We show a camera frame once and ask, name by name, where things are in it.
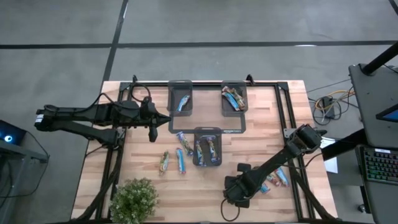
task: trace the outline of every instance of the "green plant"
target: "green plant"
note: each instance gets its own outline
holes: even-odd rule
[[[112,221],[120,224],[144,222],[149,215],[155,214],[157,197],[156,189],[149,179],[126,180],[123,186],[118,186],[111,202]]]

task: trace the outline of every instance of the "concrete floor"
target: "concrete floor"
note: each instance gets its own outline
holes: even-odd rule
[[[111,43],[121,5],[122,0],[2,0],[0,45]],[[387,0],[132,0],[119,42],[397,38],[398,16]],[[386,48],[118,49],[110,80],[130,80],[133,74],[140,80],[241,80],[250,73],[258,80],[305,80],[311,90],[347,79],[349,65],[366,63]],[[44,104],[89,105],[100,91],[108,55],[109,49],[0,50],[0,119],[31,131],[51,155],[38,191],[18,199],[11,223],[70,218],[87,140],[61,131],[36,131],[35,111]],[[398,65],[398,60],[390,64]],[[344,82],[308,95],[318,98],[350,87]],[[323,128],[328,137],[342,138],[362,128],[359,112],[350,108]],[[26,188],[34,184],[32,180]],[[331,184],[339,217],[372,222],[356,211],[359,188]]]

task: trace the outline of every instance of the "keyboard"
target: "keyboard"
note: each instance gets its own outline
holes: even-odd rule
[[[398,184],[398,152],[365,149],[363,153],[368,180]]]

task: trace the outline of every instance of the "wooden table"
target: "wooden table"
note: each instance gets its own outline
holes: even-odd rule
[[[313,125],[310,105],[308,104],[304,82],[288,81],[294,115],[297,126],[309,123]],[[102,92],[113,100],[118,96],[120,82],[104,82]],[[160,113],[167,112],[167,87],[150,87],[152,100]],[[135,97],[146,96],[146,91],[134,89]],[[290,126],[287,108],[282,95],[285,118]],[[239,162],[252,166],[262,164],[283,148],[284,142],[280,128],[275,91],[270,87],[248,87],[249,109],[246,112],[246,131],[242,134],[223,134],[223,163],[219,167],[197,167],[185,158],[187,173],[178,173],[175,148],[181,147],[178,139],[171,134],[167,125],[158,128],[159,136],[155,143],[148,140],[148,129],[129,129],[126,134],[123,163],[119,183],[126,179],[151,179],[155,185],[160,203],[154,217],[148,222],[224,222],[220,214],[220,203],[223,200],[224,177],[236,175]],[[217,126],[214,121],[209,126]],[[193,134],[186,134],[193,145]],[[99,143],[89,143],[88,152],[97,148]],[[167,172],[159,176],[159,161],[165,150],[170,152]],[[84,162],[80,183],[73,206],[72,218],[78,217],[94,199],[101,185],[106,150],[100,149],[90,154]],[[307,162],[312,156],[307,155]],[[316,198],[333,216],[337,216],[335,203],[331,194],[328,177],[322,157],[317,157],[307,167],[310,188]],[[292,189],[274,187],[268,183],[271,191],[268,194],[258,193],[251,200],[249,209],[241,209],[237,222],[282,222],[296,221]],[[303,193],[300,194],[304,214],[307,214]],[[108,198],[104,211],[108,210]],[[237,208],[225,203],[226,218],[233,218]]]

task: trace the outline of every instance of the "plastic container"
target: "plastic container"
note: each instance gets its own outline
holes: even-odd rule
[[[221,83],[221,89],[223,89],[225,86],[228,86],[229,88],[234,88],[236,92],[243,97],[245,107],[243,110],[236,111],[231,105],[231,103],[229,103],[229,101],[226,99],[226,97],[221,96],[221,109],[223,116],[239,117],[249,109],[248,91],[246,89],[246,83],[244,81],[223,81]]]
[[[172,80],[167,84],[169,87],[169,102],[167,110],[171,116],[190,116],[193,108],[193,85],[190,80]],[[177,111],[181,99],[189,95],[187,104],[182,107],[181,111]]]
[[[213,138],[213,144],[215,151],[218,156],[218,160],[213,162],[211,160],[210,145],[208,143],[208,137]],[[198,152],[196,147],[196,142],[200,142],[200,147],[203,151],[203,157],[205,158],[206,167],[220,166],[222,163],[222,143],[221,143],[221,129],[212,127],[197,127],[195,128],[195,138],[194,138],[194,149],[193,149],[193,164],[199,165]]]

